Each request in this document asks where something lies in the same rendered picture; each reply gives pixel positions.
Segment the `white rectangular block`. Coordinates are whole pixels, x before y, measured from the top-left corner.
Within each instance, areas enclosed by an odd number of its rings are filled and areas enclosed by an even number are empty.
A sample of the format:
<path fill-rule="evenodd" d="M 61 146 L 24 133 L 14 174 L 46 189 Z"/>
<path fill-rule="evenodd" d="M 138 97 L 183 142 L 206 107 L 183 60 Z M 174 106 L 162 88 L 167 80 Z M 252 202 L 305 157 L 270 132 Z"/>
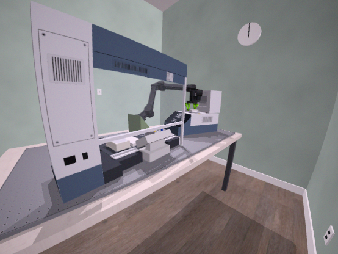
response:
<path fill-rule="evenodd" d="M 130 140 L 127 139 L 115 140 L 112 142 L 107 142 L 106 145 L 115 151 L 121 151 L 130 147 Z"/>

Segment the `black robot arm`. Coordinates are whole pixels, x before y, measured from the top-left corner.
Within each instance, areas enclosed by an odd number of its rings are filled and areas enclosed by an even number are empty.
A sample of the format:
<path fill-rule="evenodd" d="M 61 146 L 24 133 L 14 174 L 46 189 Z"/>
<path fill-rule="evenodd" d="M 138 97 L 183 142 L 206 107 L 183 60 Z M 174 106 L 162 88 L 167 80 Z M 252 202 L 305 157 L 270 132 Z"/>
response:
<path fill-rule="evenodd" d="M 190 92 L 190 101 L 196 101 L 197 103 L 199 103 L 199 101 L 201 100 L 201 96 L 203 94 L 203 90 L 196 89 L 196 85 L 188 84 L 186 91 Z M 195 96 L 195 93 L 196 93 L 196 96 Z"/>

